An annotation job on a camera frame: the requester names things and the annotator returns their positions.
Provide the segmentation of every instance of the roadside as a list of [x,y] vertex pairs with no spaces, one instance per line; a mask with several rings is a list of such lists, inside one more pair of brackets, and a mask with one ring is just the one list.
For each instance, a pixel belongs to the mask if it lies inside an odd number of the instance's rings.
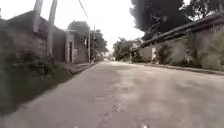
[[17,111],[91,66],[54,63],[32,53],[9,56],[0,67],[0,116]]
[[183,70],[183,71],[189,71],[189,72],[197,72],[197,73],[205,73],[205,74],[213,74],[213,75],[224,76],[224,72],[208,70],[208,69],[178,67],[178,66],[170,66],[170,65],[151,64],[151,63],[131,63],[131,62],[127,62],[127,63],[129,63],[129,64],[136,64],[136,65],[144,65],[144,66],[151,66],[151,67],[168,68],[168,69],[174,69],[174,70]]

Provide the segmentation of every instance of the foliage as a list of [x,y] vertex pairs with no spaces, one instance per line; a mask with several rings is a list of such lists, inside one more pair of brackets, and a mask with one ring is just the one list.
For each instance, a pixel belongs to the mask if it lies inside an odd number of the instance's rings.
[[166,32],[190,22],[180,10],[183,0],[132,0],[131,14],[144,32]]
[[[69,27],[69,30],[76,30],[76,32],[81,36],[81,39],[88,41],[90,27],[84,21],[73,21]],[[100,30],[91,31],[91,58],[96,58],[97,54],[100,54],[102,57],[102,53],[108,52],[107,49],[107,41],[103,38],[103,34]]]
[[218,11],[219,3],[224,4],[222,0],[191,0],[190,4],[183,8],[183,12],[191,18],[201,19]]
[[68,29],[76,30],[79,35],[88,37],[90,27],[85,21],[73,21],[69,24]]
[[224,34],[221,34],[208,49],[205,68],[224,71]]
[[114,52],[113,55],[116,60],[120,61],[124,58],[130,58],[131,50],[136,46],[139,45],[141,41],[139,40],[129,40],[127,41],[124,38],[120,38],[117,43],[114,44]]
[[158,61],[160,64],[169,64],[171,59],[171,47],[167,44],[163,44],[161,49],[158,51]]
[[140,56],[139,52],[132,53],[132,62],[134,62],[134,63],[141,63],[141,62],[143,62],[143,59]]
[[185,64],[190,67],[202,68],[202,60],[207,54],[200,51],[201,39],[197,38],[195,35],[190,35],[185,42],[185,46],[188,56]]
[[16,110],[44,91],[68,80],[70,73],[54,64],[51,58],[40,58],[32,52],[12,54],[4,61],[4,79],[0,85],[0,114]]
[[95,49],[99,51],[100,53],[105,53],[108,52],[107,49],[107,41],[103,38],[103,34],[101,33],[100,30],[96,30],[94,32],[94,44],[95,44]]

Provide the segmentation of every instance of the curb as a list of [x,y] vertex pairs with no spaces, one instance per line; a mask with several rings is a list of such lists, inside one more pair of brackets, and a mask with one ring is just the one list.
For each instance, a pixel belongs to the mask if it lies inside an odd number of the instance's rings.
[[143,63],[142,64],[138,64],[138,65],[159,67],[159,68],[168,68],[168,69],[175,69],[175,70],[182,70],[182,71],[189,71],[189,72],[196,72],[196,73],[204,73],[204,74],[213,74],[213,75],[224,76],[224,72],[207,70],[207,69],[185,68],[185,67],[177,67],[177,66],[157,65],[157,64],[143,64]]

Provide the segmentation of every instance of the power line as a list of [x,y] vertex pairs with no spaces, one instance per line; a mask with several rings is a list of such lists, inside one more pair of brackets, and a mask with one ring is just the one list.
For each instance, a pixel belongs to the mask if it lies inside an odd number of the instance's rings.
[[81,2],[80,0],[79,0],[79,4],[81,5],[81,7],[82,7],[84,13],[86,14],[86,17],[88,18],[87,12],[86,12],[85,8],[83,7],[82,2]]

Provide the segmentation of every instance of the road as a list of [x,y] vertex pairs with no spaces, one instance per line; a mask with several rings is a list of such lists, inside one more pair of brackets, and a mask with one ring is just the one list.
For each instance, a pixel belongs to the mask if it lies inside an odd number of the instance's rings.
[[105,62],[4,123],[6,128],[223,128],[223,109],[222,76]]

